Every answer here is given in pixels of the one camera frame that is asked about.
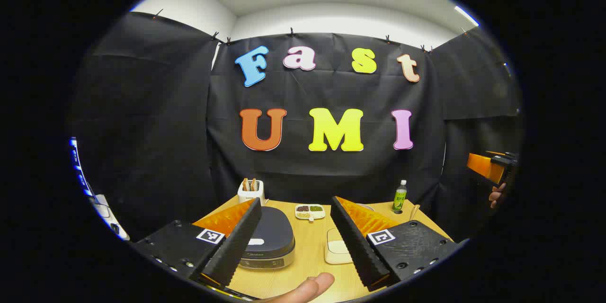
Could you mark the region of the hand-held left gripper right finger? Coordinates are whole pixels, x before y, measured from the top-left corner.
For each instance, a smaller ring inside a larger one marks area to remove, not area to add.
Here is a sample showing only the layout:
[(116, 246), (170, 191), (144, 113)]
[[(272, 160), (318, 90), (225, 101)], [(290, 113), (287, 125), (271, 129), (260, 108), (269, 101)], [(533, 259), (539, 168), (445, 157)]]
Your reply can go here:
[(338, 196), (330, 215), (369, 291), (411, 281), (463, 246), (420, 221), (397, 223)]

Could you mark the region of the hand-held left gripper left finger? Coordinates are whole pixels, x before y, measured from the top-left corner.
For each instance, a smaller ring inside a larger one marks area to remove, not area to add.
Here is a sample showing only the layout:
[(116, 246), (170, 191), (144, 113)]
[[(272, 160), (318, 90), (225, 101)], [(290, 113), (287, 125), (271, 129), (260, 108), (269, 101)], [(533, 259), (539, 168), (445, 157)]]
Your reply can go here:
[(134, 248), (181, 278), (225, 288), (260, 218), (261, 204), (256, 198), (195, 224), (175, 220), (134, 243)]

